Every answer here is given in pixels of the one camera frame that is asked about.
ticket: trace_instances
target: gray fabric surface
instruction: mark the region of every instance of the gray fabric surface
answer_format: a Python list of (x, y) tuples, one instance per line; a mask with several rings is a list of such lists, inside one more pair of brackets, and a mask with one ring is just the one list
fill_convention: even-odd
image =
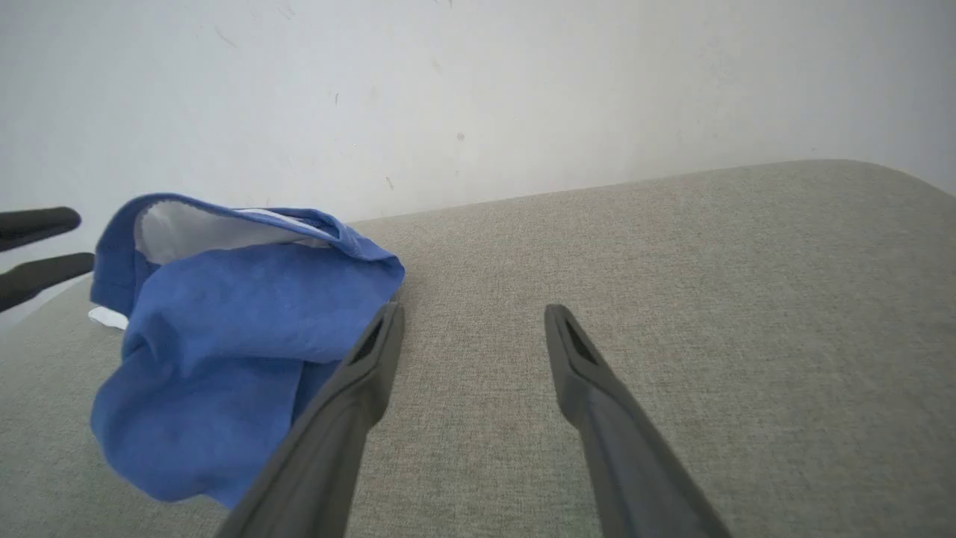
[[(956, 533), (956, 198), (887, 168), (736, 168), (360, 223), (408, 269), (350, 536), (599, 536), (542, 325), (565, 303), (735, 536)], [(85, 285), (2, 346), (0, 534), (208, 536), (86, 419)]]

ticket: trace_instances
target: white wall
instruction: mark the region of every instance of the white wall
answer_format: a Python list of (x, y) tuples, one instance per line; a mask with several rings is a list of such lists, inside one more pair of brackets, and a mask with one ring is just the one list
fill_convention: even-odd
[(954, 29), (951, 0), (3, 0), (0, 211), (86, 221), (0, 269), (148, 191), (354, 220), (838, 157), (956, 192)]

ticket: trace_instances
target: blue towel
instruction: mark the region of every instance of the blue towel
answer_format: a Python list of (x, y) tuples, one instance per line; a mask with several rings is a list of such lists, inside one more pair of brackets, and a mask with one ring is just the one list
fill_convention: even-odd
[(129, 318), (91, 416), (104, 457), (156, 499), (234, 507), (403, 278), (326, 213), (132, 200), (91, 293)]

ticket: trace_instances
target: wall stain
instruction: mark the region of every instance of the wall stain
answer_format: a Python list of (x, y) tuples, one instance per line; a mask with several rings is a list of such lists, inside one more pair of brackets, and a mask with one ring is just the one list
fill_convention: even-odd
[(239, 45), (236, 45), (235, 43), (233, 43), (232, 41), (230, 41), (228, 37), (226, 37), (226, 36), (223, 35), (223, 31), (222, 31), (222, 30), (219, 30), (219, 27), (218, 27), (218, 26), (215, 27), (215, 29), (216, 29), (216, 34), (219, 35), (219, 38), (222, 39), (223, 41), (227, 42), (230, 47), (232, 47), (233, 49), (238, 49), (238, 48), (239, 48)]

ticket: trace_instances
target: white fabric lining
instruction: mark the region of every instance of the white fabric lining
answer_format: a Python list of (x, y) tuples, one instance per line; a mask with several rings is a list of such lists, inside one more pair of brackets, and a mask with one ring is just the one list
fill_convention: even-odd
[[(303, 222), (268, 210), (239, 210), (266, 214), (304, 230), (332, 238), (328, 233)], [(177, 200), (157, 202), (136, 219), (136, 250), (151, 263), (164, 264), (208, 250), (231, 250), (272, 243), (297, 243), (329, 248), (329, 243), (309, 235), (252, 222), (234, 216), (209, 213)]]
[(91, 320), (106, 326), (115, 327), (119, 330), (126, 330), (129, 320), (119, 312), (114, 312), (105, 306), (97, 306), (87, 314)]

